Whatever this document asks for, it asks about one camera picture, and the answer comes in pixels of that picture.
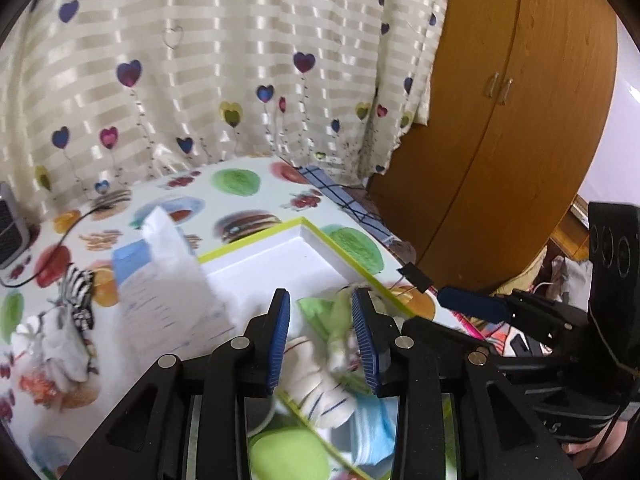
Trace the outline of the person's right hand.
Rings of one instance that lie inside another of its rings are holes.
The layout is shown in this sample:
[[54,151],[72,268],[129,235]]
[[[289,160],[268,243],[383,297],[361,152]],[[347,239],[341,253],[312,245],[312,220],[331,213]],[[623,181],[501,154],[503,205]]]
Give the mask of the person's right hand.
[[601,463],[613,456],[626,438],[628,422],[620,420],[608,425],[592,440],[585,443],[565,443],[563,451],[570,456],[576,468]]

